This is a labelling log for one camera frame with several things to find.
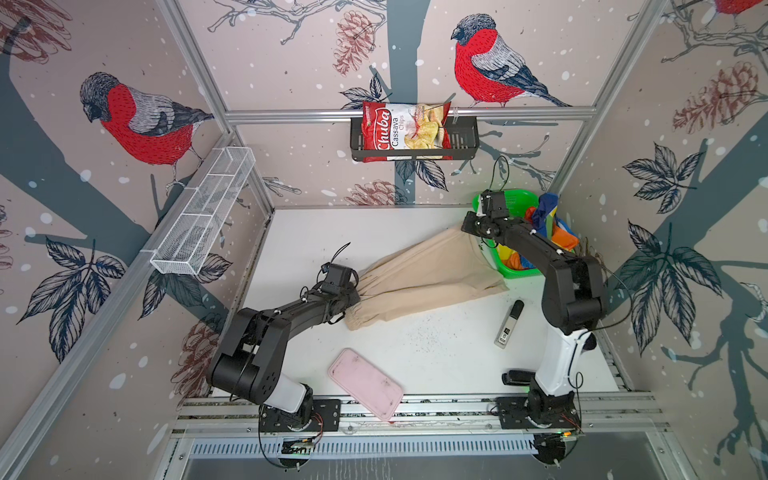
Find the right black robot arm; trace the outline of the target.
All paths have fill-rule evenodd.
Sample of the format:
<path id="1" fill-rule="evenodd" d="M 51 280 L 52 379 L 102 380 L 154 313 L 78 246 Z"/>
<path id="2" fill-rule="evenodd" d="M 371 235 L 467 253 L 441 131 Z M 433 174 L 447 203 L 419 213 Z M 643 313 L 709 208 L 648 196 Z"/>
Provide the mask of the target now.
<path id="1" fill-rule="evenodd" d="M 516 251 L 545 278 L 541 309 L 549 327 L 542 363 L 529 382 L 526 414 L 536 425 L 552 424 L 574 407 L 577 360 L 606 315 L 600 263 L 561 248 L 530 222 L 513 216 L 501 191 L 483 191 L 461 230 Z"/>

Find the beige shorts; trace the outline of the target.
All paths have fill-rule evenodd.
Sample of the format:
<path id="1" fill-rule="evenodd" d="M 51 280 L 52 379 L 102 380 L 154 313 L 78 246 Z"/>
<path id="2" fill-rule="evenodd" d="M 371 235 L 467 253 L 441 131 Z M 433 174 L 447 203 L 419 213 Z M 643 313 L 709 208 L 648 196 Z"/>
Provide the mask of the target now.
<path id="1" fill-rule="evenodd" d="M 355 331 L 507 290 L 479 239 L 455 226 L 371 265 L 359 279 L 361 301 L 347 310 L 344 323 Z"/>

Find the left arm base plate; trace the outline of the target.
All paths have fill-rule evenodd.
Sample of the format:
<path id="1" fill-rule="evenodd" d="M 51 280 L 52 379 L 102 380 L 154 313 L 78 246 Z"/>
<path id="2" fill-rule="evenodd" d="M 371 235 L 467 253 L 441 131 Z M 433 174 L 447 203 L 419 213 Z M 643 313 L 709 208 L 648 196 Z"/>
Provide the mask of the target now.
<path id="1" fill-rule="evenodd" d="M 259 414 L 259 429 L 262 433 L 337 432 L 340 414 L 338 399 L 313 398 L 295 413 L 265 406 Z"/>

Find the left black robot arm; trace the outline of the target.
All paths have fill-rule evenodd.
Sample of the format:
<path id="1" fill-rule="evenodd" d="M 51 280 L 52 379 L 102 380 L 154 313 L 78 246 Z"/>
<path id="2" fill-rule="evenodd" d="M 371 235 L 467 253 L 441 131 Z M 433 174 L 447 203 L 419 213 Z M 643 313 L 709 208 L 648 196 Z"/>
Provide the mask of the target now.
<path id="1" fill-rule="evenodd" d="M 299 298 L 265 310 L 244 308 L 223 332 L 206 371 L 206 381 L 230 396 L 269 407 L 291 429 L 315 418 L 313 392 L 282 373 L 288 343 L 319 325 L 334 324 L 360 302 L 358 273 L 326 263 L 314 286 Z"/>

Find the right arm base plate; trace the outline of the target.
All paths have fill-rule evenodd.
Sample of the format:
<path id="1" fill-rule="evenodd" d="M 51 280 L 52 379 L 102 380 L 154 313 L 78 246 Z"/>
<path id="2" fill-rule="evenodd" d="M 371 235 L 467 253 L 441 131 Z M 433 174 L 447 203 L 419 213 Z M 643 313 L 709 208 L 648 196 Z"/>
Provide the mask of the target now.
<path id="1" fill-rule="evenodd" d="M 545 396 L 543 399 L 520 395 L 497 397 L 493 411 L 503 430 L 573 430 L 581 427 L 574 394 Z"/>

